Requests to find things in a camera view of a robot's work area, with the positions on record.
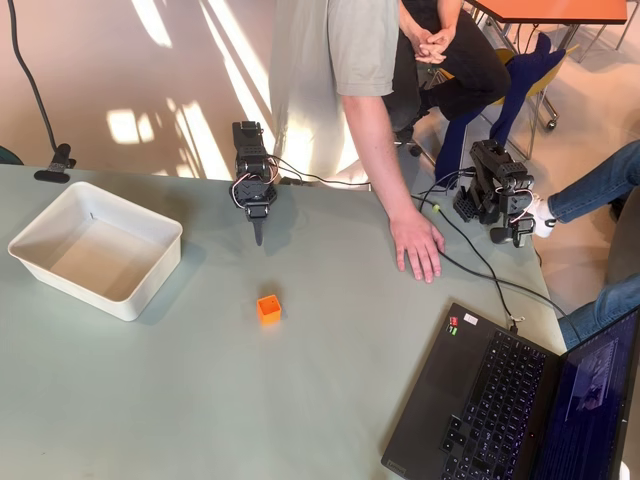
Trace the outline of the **operator right hand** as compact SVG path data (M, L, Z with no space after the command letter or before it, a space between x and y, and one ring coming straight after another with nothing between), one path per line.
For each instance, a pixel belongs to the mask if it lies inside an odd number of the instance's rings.
M440 231L416 210L390 219L390 230L401 272L410 271L416 280L432 283L441 275L440 253L445 240Z

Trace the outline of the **seated person right hand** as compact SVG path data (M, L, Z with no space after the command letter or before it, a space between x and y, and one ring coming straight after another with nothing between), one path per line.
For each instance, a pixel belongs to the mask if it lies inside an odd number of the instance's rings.
M442 46L438 43L430 43L428 38L431 33L425 29L419 29L415 34L413 48L418 61L427 64L440 64L444 61Z

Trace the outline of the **seated person left hand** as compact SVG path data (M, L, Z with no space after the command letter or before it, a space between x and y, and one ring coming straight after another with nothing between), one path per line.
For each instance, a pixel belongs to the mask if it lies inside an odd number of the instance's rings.
M434 34L430 39L432 49L432 57L435 63L441 63L446 59L445 51L452 43L456 34L456 26L451 25L442 27L439 32Z

